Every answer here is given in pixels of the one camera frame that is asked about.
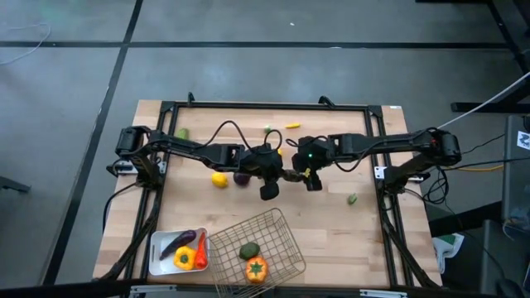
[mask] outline metal wire basket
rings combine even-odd
[[[238,223],[209,237],[210,270],[219,297],[253,297],[303,273],[306,262],[280,209]],[[245,270],[247,262],[239,258],[239,249],[254,242],[259,256],[268,263],[263,283],[250,283]]]

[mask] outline white tray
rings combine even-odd
[[[202,233],[206,233],[206,256],[210,258],[210,255],[208,254],[209,248],[210,248],[210,241],[208,239],[208,231],[205,228],[198,228],[195,230],[197,232],[197,237],[195,237],[195,240],[188,243],[187,246],[193,249],[197,249],[197,245],[199,244],[200,235]],[[177,273],[188,273],[188,272],[201,272],[205,270],[208,266],[206,266],[205,269],[193,269],[193,270],[182,270],[179,267],[173,265],[173,257],[175,256],[175,253],[172,253],[169,257],[166,257],[162,261],[159,260],[160,255],[162,253],[162,250],[166,248],[171,241],[175,240],[175,238],[179,237],[181,233],[185,231],[174,231],[174,232],[160,232],[157,231],[153,233],[151,236],[151,251],[149,256],[149,273],[151,273],[153,276],[160,276],[160,275],[166,275],[166,274],[177,274]]]

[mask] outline eggplant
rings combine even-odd
[[[197,237],[197,233],[194,230],[187,230],[182,232],[179,237],[175,238],[175,240],[171,241],[171,243],[169,243],[169,245],[164,248],[164,250],[160,254],[159,260],[161,261],[166,257],[169,257],[172,253],[176,252],[177,249],[195,240],[195,237]]]

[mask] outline concrete floor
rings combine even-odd
[[[38,40],[38,30],[4,30],[38,22],[51,24],[50,41],[121,41],[134,1],[0,0],[0,7],[0,41]],[[509,20],[519,30],[516,18]],[[484,5],[413,0],[144,0],[132,39],[504,42]],[[0,61],[25,50],[0,48]],[[118,50],[43,48],[0,66],[0,175],[32,186],[27,195],[0,190],[1,288],[40,280]],[[57,282],[92,276],[115,184],[104,167],[139,99],[192,91],[198,100],[314,103],[325,94],[335,103],[401,105],[417,130],[457,116],[449,103],[485,101],[520,76],[507,50],[129,49]],[[474,114],[448,129],[465,150],[502,133],[505,117]],[[495,142],[465,161],[498,159],[502,150]],[[501,176],[451,172],[449,205],[460,212],[499,200]]]

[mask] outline yellow lemon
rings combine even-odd
[[[212,174],[212,183],[219,188],[225,188],[229,185],[229,179],[226,178],[225,174],[215,172]]]

